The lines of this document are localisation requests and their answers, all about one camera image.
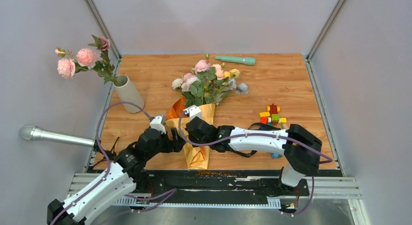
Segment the flower bouquet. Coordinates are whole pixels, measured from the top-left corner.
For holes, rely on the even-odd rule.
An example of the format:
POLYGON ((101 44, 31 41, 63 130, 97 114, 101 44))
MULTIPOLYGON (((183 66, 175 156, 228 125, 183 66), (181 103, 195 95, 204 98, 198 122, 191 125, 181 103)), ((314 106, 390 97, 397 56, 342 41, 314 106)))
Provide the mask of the flower bouquet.
POLYGON ((203 119, 213 124, 216 106, 237 89, 239 70, 225 71, 225 63, 212 64, 209 59, 210 56, 206 54, 189 73, 173 80, 172 89, 182 94, 167 113, 167 119, 174 125, 178 124, 183 110, 191 105, 198 106, 203 119))

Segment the black ribbon with gold text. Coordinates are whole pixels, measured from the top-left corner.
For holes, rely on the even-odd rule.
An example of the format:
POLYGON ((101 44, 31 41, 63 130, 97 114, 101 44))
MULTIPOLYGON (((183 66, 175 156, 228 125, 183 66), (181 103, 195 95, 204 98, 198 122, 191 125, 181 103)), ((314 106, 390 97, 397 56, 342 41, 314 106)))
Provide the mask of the black ribbon with gold text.
POLYGON ((274 130, 273 126, 269 125, 269 130, 265 129, 243 129, 235 127, 231 136, 240 135, 239 137, 231 138, 228 145, 234 151, 263 151, 269 153, 284 154, 286 144, 285 139, 280 139, 280 136, 287 136, 286 129, 274 130))

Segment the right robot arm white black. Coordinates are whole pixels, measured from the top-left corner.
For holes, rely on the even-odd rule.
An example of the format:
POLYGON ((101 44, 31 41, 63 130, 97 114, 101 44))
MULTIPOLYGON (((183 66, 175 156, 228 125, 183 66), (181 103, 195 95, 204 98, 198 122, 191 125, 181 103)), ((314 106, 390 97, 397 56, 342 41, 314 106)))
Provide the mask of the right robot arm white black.
POLYGON ((319 172, 322 142, 298 124, 291 124, 288 129, 251 130, 232 125, 215 127, 194 117, 178 127, 180 134, 187 132, 182 137, 192 146, 208 146, 220 153, 249 151, 284 156, 288 163, 277 182, 282 194, 291 194, 303 177, 316 176, 319 172))

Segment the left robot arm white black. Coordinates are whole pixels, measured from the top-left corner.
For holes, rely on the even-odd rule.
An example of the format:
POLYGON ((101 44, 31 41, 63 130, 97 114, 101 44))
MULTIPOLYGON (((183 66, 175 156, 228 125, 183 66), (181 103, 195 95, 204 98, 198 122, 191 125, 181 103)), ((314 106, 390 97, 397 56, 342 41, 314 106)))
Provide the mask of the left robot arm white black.
POLYGON ((137 141, 123 149, 104 170, 79 192, 64 200, 55 199, 47 208, 49 225, 89 225, 114 202, 149 186, 144 168, 159 153, 180 152, 185 145, 175 128, 172 135, 147 128, 137 141))

